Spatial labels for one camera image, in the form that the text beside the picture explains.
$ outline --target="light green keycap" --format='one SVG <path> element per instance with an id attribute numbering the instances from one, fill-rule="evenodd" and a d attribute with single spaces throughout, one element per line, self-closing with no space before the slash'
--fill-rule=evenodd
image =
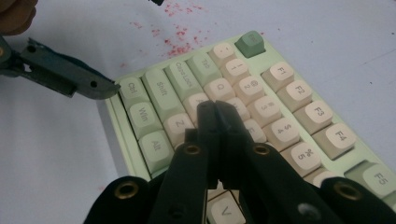
<path id="1" fill-rule="evenodd" d="M 139 146 L 151 173 L 168 166 L 174 155 L 173 148 L 163 130 L 143 136 L 139 140 Z"/>
<path id="2" fill-rule="evenodd" d="M 161 122 L 184 112 L 183 105 L 163 70 L 148 70 L 142 80 Z"/>
<path id="3" fill-rule="evenodd" d="M 265 52 L 264 40 L 257 31 L 245 33 L 236 41 L 235 45 L 246 58 Z"/>
<path id="4" fill-rule="evenodd" d="M 127 77 L 120 82 L 120 95 L 125 108 L 140 102 L 149 102 L 142 81 L 138 77 Z"/>
<path id="5" fill-rule="evenodd" d="M 137 103 L 128 112 L 137 139 L 163 128 L 151 103 Z"/>
<path id="6" fill-rule="evenodd" d="M 221 72 L 207 53 L 199 52 L 187 60 L 201 86 L 221 77 Z"/>
<path id="7" fill-rule="evenodd" d="M 165 68 L 165 73 L 168 75 L 180 101 L 183 101 L 195 93 L 203 91 L 185 62 L 169 64 L 169 66 Z"/>

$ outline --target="green keyboard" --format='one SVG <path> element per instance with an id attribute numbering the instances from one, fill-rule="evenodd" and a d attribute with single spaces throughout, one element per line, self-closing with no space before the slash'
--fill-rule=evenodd
<path id="1" fill-rule="evenodd" d="M 396 175 L 302 76 L 251 31 L 119 77 L 106 100 L 130 175 L 167 169 L 184 130 L 207 100 L 234 105 L 256 142 L 275 147 L 306 181 L 331 176 L 361 183 L 396 211 Z M 208 192 L 210 223 L 245 223 L 237 191 Z"/>

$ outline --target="table surface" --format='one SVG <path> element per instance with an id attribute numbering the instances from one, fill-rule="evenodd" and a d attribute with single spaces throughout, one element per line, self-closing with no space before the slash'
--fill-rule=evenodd
<path id="1" fill-rule="evenodd" d="M 28 37 L 110 78 L 256 30 L 396 171 L 396 1 L 39 1 Z M 81 223 L 119 175 L 97 103 L 0 77 L 0 223 Z"/>

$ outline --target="mechanical keyboard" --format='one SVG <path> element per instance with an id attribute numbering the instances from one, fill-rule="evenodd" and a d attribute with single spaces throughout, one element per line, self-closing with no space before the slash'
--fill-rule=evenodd
<path id="1" fill-rule="evenodd" d="M 119 77 L 106 108 L 130 175 L 165 171 L 207 100 L 234 105 L 256 142 L 276 148 L 307 182 L 353 179 L 396 211 L 396 175 L 255 31 Z M 210 223 L 245 223 L 237 191 L 208 192 Z"/>

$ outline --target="white table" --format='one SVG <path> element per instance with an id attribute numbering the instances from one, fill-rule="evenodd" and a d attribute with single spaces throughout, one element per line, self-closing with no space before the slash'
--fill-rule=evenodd
<path id="1" fill-rule="evenodd" d="M 115 78 L 249 30 L 396 171 L 395 1 L 46 0 L 7 41 L 30 36 Z M 118 176 L 95 101 L 0 77 L 0 223 L 81 223 Z"/>

